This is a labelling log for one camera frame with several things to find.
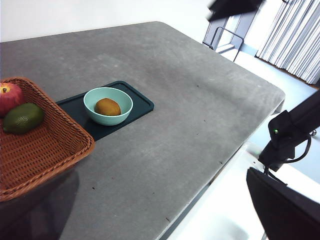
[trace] brown wicker basket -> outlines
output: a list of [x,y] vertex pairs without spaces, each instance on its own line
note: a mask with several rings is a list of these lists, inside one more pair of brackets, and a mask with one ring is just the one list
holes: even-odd
[[23,135],[3,132],[0,118],[0,202],[19,197],[86,157],[95,141],[46,93],[25,77],[2,80],[19,85],[25,101],[44,110],[44,121]]

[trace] red apple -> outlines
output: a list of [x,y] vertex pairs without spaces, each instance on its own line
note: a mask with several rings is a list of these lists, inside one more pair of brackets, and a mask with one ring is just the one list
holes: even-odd
[[0,82],[0,118],[3,118],[11,109],[24,103],[24,94],[18,85]]

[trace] bowl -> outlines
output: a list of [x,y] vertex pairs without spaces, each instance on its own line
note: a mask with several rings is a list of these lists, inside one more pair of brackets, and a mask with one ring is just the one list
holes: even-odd
[[[121,114],[107,116],[95,112],[96,103],[104,98],[112,99],[119,104]],[[83,97],[85,110],[89,117],[98,124],[114,126],[122,123],[129,116],[134,103],[124,91],[112,87],[98,87],[88,91]]]

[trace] white curtain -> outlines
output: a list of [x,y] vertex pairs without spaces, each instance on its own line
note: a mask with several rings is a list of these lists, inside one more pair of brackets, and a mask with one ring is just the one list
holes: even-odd
[[286,0],[256,56],[315,84],[320,78],[320,0]]

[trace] dark green tray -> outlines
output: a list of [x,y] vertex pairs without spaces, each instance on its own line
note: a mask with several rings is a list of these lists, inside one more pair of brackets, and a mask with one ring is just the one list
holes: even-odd
[[154,109],[154,103],[150,101],[147,97],[142,95],[139,91],[133,88],[125,81],[115,81],[104,85],[102,87],[110,87],[119,89],[127,93],[133,101],[133,108],[122,123],[114,126],[103,126],[92,121],[86,113],[84,105],[84,95],[87,92],[81,93],[76,96],[66,98],[64,100],[58,101],[57,104],[67,113],[71,118],[73,118],[78,124],[80,124],[91,136],[93,136],[95,141],[113,133],[114,131],[124,127],[125,125],[137,120],[143,115],[151,112]]

